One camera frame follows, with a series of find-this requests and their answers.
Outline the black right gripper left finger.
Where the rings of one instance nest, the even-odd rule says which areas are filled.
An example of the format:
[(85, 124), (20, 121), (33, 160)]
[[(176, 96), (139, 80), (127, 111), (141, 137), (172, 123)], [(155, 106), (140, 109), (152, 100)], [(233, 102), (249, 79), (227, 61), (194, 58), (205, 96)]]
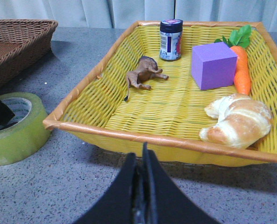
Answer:
[(132, 192), (136, 156), (129, 153), (120, 172), (104, 195), (78, 220), (76, 224), (130, 224), (132, 223)]

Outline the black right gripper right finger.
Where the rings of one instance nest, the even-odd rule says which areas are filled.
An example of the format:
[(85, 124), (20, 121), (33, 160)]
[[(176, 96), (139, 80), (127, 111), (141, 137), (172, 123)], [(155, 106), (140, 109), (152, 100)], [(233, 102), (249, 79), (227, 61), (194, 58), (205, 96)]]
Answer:
[(217, 224), (166, 174), (157, 156), (143, 143), (142, 171), (147, 224)]

